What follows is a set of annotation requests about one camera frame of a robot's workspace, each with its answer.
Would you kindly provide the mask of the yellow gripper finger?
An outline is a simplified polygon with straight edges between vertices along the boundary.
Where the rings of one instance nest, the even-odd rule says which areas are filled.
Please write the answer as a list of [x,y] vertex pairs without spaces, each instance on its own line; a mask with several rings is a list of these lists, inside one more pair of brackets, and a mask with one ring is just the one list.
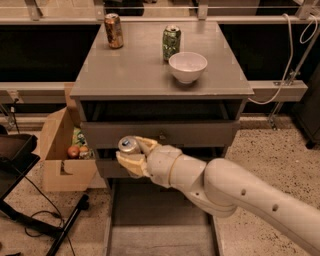
[[158,142],[153,139],[135,136],[135,139],[140,147],[140,150],[148,156],[157,146]]
[[118,163],[124,167],[133,178],[148,177],[147,161],[144,154],[126,154],[116,152]]

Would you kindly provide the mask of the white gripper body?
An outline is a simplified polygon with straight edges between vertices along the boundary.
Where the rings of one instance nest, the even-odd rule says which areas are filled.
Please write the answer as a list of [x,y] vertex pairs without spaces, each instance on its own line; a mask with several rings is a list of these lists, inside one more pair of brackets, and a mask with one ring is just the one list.
[[170,187],[170,172],[182,151],[170,145],[158,146],[147,156],[147,172],[153,183]]

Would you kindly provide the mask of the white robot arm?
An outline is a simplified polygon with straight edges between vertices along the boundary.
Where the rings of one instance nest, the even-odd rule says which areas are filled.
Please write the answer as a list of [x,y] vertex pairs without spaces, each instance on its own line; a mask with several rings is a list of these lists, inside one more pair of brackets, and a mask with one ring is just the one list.
[[174,188],[213,216],[229,217],[241,207],[312,256],[320,256],[320,211],[230,160],[205,162],[139,136],[121,138],[116,158],[132,177],[148,177],[157,185]]

